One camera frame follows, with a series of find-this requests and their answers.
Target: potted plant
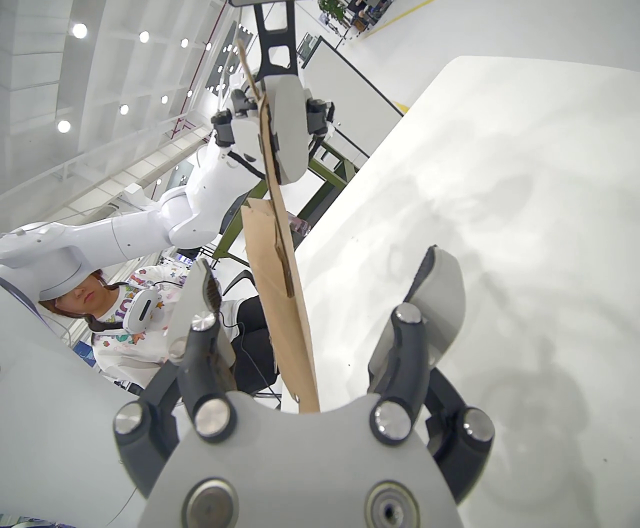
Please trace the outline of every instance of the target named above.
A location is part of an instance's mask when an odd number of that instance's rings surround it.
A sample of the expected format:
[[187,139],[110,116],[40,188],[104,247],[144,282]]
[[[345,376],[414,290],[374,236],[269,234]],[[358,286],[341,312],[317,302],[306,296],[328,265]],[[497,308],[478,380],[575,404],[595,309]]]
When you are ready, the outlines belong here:
[[340,0],[318,0],[318,6],[339,22],[344,18],[344,4]]

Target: white t-shirt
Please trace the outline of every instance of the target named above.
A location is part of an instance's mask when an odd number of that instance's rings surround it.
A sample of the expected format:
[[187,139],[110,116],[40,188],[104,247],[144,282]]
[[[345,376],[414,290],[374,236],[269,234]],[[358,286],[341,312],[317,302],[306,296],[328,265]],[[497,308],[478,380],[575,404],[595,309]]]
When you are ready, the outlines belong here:
[[[164,333],[180,298],[180,287],[176,284],[183,285],[187,274],[188,270],[180,266],[147,266],[135,271],[127,280],[128,284],[120,286],[118,300],[98,321],[121,323],[131,300],[141,287],[168,281],[157,284],[160,302],[143,333],[93,336],[93,356],[104,372],[118,380],[132,381],[143,388],[148,385],[167,358],[168,343]],[[234,325],[242,301],[223,301],[220,307],[220,314],[224,319],[221,329],[229,341],[239,335],[239,330]]]

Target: woman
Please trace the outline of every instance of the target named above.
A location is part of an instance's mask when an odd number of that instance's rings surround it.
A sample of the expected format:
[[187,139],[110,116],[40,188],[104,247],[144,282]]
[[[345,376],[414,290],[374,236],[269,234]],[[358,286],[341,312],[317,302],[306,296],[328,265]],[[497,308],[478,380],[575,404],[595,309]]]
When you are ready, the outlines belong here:
[[[146,387],[168,357],[165,331],[180,298],[187,270],[177,266],[149,266],[127,282],[108,285],[102,271],[94,271],[76,288],[40,304],[54,314],[85,318],[92,337],[93,355],[108,375]],[[143,333],[110,335],[99,332],[105,323],[121,323],[140,288],[156,285],[160,302]],[[236,352],[232,367],[238,390],[252,394],[274,384],[273,348],[259,297],[220,301],[221,329]]]

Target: table surface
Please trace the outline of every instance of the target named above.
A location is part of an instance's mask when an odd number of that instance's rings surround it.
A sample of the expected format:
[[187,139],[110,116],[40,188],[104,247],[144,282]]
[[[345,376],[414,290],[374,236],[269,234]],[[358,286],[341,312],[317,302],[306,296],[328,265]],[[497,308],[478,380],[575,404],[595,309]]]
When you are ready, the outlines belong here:
[[323,411],[365,392],[426,249],[459,259],[440,366],[497,429],[467,528],[640,525],[639,145],[638,73],[458,58],[296,252]]

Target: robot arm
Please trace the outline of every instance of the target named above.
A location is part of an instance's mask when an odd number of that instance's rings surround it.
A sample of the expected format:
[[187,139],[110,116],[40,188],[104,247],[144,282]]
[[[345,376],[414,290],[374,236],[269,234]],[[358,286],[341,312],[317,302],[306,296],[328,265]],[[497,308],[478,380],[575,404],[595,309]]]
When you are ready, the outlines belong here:
[[[297,76],[275,76],[264,86],[274,101],[279,177],[292,183],[305,173],[333,112],[311,99]],[[185,186],[168,190],[146,211],[81,226],[35,223],[5,234],[0,277],[37,302],[71,291],[96,269],[170,246],[210,243],[230,204],[264,178],[256,109],[253,99],[234,90],[227,108],[212,118],[215,141],[202,165]]]

